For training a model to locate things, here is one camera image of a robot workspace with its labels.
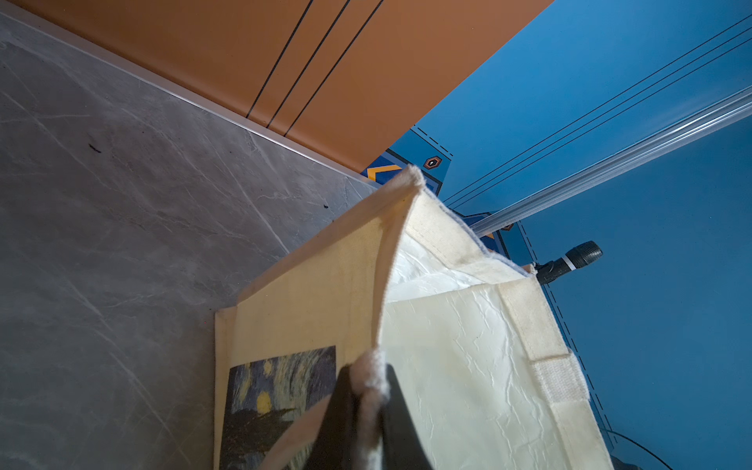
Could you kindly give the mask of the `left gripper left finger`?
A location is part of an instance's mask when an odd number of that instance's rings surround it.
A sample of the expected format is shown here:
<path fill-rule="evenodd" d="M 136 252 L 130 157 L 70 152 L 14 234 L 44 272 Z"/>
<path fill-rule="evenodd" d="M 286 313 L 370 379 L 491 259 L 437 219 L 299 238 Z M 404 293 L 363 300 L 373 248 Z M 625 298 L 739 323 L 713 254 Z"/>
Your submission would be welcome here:
<path fill-rule="evenodd" d="M 305 470 L 354 469 L 356 414 L 360 405 L 351 380 L 351 367 L 339 372 Z"/>

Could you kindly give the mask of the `cream canvas bag starry print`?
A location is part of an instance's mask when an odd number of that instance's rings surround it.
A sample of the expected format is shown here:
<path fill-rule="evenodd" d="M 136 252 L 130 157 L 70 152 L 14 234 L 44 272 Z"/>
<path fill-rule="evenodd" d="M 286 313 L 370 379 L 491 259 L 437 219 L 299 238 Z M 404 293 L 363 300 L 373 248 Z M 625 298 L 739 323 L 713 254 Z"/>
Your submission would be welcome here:
<path fill-rule="evenodd" d="M 391 364 L 433 469 L 611 468 L 536 273 L 403 170 L 217 313 L 213 465 L 304 469 L 349 365 L 354 469 L 383 469 Z"/>

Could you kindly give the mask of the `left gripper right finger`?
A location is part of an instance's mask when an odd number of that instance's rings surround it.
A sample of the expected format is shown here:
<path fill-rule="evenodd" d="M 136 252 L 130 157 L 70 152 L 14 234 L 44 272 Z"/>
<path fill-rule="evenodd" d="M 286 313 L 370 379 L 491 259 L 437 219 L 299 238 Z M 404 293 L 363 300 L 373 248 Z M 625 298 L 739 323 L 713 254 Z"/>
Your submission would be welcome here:
<path fill-rule="evenodd" d="M 411 419 L 395 369 L 386 366 L 389 398 L 381 409 L 383 457 L 386 470 L 432 470 Z"/>

